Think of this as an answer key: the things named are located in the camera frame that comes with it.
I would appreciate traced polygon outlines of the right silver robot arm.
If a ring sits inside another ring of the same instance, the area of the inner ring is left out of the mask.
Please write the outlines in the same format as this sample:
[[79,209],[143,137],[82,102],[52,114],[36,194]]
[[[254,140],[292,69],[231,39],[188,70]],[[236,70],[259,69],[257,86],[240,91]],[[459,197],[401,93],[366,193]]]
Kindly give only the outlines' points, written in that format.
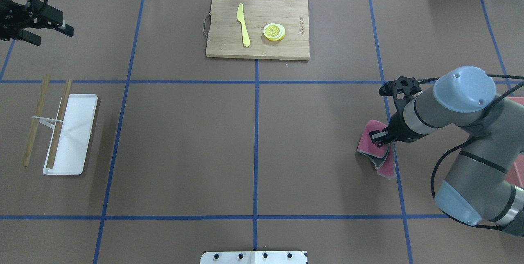
[[431,174],[436,206],[457,223],[523,237],[523,187],[506,180],[523,154],[523,105],[509,98],[523,83],[498,94],[496,77],[462,66],[438,78],[385,82],[379,94],[391,96],[397,111],[364,139],[381,148],[461,128],[468,139],[442,154]]

